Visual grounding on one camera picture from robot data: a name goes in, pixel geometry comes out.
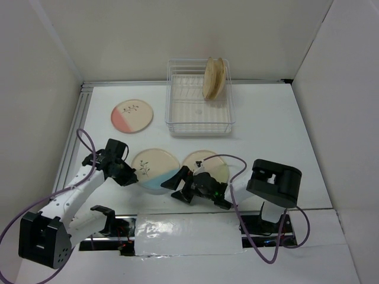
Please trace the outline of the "floral cream plate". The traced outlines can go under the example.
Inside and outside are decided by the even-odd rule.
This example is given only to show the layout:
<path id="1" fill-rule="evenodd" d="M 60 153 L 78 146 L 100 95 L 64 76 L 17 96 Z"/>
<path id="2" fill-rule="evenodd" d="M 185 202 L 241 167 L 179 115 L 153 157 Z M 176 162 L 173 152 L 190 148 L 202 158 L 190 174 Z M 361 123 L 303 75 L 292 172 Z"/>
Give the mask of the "floral cream plate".
<path id="1" fill-rule="evenodd" d="M 203 79 L 203 97 L 209 99 L 215 88 L 217 80 L 217 66 L 212 57 L 209 57 L 205 67 Z"/>
<path id="2" fill-rule="evenodd" d="M 216 67 L 217 67 L 217 79 L 216 79 L 212 99 L 216 99 L 221 94 L 224 88 L 225 81 L 226 81 L 226 68 L 225 68 L 224 60 L 221 57 L 217 59 Z"/>

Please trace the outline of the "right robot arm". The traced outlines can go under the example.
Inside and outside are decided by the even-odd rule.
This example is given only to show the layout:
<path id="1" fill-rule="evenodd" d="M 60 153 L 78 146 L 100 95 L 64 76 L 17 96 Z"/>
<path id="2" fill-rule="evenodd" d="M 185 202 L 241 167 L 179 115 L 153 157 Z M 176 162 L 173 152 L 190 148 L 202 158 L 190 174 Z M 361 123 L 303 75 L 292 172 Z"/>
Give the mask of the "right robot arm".
<path id="1" fill-rule="evenodd" d="M 208 199 L 221 209 L 258 196 L 264 200 L 259 227 L 271 232 L 278 227 L 285 209 L 297 206 L 302 172 L 292 166 L 256 159 L 252 169 L 242 178 L 232 178 L 229 183 L 219 182 L 205 170 L 203 160 L 195 162 L 195 170 L 182 166 L 180 170 L 162 182 L 165 189 L 173 190 L 171 197 L 190 204 L 193 197 Z"/>

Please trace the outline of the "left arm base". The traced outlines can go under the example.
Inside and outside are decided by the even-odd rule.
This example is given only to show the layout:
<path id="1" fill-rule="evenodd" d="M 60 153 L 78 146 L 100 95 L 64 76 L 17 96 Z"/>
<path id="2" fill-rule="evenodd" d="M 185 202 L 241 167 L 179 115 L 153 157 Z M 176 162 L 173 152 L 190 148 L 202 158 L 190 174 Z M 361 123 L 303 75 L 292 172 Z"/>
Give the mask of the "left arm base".
<path id="1" fill-rule="evenodd" d="M 116 215 L 105 229 L 79 244 L 79 251 L 117 251 L 120 256 L 135 256 L 136 215 Z"/>

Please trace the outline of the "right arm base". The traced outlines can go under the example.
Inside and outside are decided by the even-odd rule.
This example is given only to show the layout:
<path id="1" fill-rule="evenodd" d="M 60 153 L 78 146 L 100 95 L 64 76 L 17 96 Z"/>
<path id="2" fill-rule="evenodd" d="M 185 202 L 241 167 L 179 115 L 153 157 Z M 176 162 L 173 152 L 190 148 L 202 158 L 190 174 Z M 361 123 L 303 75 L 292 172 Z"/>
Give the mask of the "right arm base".
<path id="1" fill-rule="evenodd" d="M 280 222 L 274 224 L 264 221 L 258 214 L 242 215 L 242 220 L 250 237 L 258 248 L 276 246 Z M 290 216 L 287 214 L 281 231 L 280 246 L 293 247 L 296 245 L 297 239 Z"/>

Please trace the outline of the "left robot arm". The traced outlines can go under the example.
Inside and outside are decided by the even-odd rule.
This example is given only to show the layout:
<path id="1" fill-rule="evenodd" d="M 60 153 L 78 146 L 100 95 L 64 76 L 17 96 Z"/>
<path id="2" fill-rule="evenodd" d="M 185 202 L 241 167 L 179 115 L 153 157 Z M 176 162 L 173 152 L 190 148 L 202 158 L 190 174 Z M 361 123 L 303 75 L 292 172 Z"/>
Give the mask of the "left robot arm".
<path id="1" fill-rule="evenodd" d="M 108 179 L 122 187 L 137 182 L 136 170 L 123 159 L 128 150 L 126 143 L 109 139 L 104 149 L 85 157 L 68 191 L 54 196 L 39 212 L 27 212 L 20 221 L 18 255 L 59 269 L 71 250 L 90 235 L 112 235 L 117 229 L 113 209 L 102 205 L 86 211 L 80 208 Z"/>

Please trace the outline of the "pink and cream plate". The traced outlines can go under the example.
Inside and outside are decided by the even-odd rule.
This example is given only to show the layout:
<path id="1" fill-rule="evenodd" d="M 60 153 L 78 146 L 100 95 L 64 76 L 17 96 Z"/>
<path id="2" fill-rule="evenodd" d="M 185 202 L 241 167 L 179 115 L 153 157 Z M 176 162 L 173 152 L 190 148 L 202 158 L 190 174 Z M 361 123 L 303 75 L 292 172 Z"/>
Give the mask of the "pink and cream plate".
<path id="1" fill-rule="evenodd" d="M 145 101 L 129 99 L 120 102 L 111 112 L 111 123 L 122 133 L 132 134 L 144 130 L 153 119 L 153 108 Z"/>

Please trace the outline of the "blue and cream plate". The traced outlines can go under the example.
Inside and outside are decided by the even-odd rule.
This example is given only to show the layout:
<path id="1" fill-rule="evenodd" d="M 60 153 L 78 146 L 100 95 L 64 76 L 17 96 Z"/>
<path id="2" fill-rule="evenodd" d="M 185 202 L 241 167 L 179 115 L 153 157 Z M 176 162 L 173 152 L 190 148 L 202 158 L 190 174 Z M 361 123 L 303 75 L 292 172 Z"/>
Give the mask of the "blue and cream plate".
<path id="1" fill-rule="evenodd" d="M 173 177 L 180 169 L 180 162 L 170 152 L 152 148 L 139 152 L 131 166 L 136 169 L 138 185 L 151 195 L 164 195 L 169 189 L 161 184 Z"/>

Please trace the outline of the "green and cream plate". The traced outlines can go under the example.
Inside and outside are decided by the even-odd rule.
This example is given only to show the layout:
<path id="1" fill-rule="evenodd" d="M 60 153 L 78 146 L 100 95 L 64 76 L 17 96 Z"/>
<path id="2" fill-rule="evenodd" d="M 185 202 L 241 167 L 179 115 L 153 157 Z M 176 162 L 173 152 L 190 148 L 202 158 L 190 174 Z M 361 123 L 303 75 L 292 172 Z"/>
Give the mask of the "green and cream plate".
<path id="1" fill-rule="evenodd" d="M 187 166 L 191 171 L 195 172 L 199 169 L 196 162 L 201 162 L 204 171 L 208 172 L 211 177 L 215 178 L 218 182 L 227 183 L 229 180 L 229 168 L 221 157 L 214 157 L 204 161 L 205 158 L 213 155 L 216 155 L 216 153 L 208 150 L 198 150 L 187 155 L 182 165 Z"/>

